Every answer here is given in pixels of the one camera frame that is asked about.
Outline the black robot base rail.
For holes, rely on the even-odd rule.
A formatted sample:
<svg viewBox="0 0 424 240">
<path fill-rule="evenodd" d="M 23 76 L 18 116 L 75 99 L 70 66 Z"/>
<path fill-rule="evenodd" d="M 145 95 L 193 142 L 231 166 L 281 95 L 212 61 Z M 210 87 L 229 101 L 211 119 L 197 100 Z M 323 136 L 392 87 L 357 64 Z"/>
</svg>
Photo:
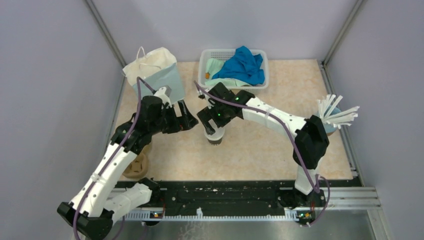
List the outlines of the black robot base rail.
<svg viewBox="0 0 424 240">
<path fill-rule="evenodd" d="M 379 210 L 374 187 L 359 178 L 321 180 L 320 193 L 294 192 L 292 180 L 159 181 L 150 202 L 131 210 L 126 221 L 312 222 L 321 211 Z"/>
</svg>

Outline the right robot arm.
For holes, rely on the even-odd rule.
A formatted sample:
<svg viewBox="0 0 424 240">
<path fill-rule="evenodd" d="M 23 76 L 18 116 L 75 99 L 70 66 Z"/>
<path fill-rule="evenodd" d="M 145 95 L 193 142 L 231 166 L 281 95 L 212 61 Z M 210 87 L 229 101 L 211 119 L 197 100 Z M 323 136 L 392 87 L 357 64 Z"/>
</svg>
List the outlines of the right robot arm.
<svg viewBox="0 0 424 240">
<path fill-rule="evenodd" d="M 292 115 L 272 107 L 248 91 L 234 93 L 223 83 L 207 89 L 199 85 L 196 88 L 199 98 L 208 102 L 197 117 L 210 144 L 222 142 L 225 126 L 235 118 L 263 125 L 287 137 L 293 147 L 292 157 L 298 170 L 287 205 L 291 208 L 313 206 L 324 199 L 319 187 L 318 166 L 330 142 L 318 116 L 305 118 Z"/>
</svg>

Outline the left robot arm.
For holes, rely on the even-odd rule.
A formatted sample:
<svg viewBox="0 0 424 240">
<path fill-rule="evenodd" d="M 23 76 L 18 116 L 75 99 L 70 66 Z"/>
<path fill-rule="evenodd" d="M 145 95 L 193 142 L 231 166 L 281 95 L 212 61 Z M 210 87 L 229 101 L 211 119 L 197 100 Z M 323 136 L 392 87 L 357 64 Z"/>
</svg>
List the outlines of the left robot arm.
<svg viewBox="0 0 424 240">
<path fill-rule="evenodd" d="M 109 198 L 121 175 L 155 134 L 173 134 L 194 128 L 199 121 L 189 112 L 183 100 L 178 101 L 181 116 L 158 96 L 148 95 L 138 101 L 131 119 L 113 134 L 106 153 L 82 190 L 70 201 L 62 202 L 58 214 L 80 235 L 89 240 L 103 240 L 113 225 L 133 209 L 160 202 L 160 186 L 143 178 L 131 188 Z"/>
</svg>

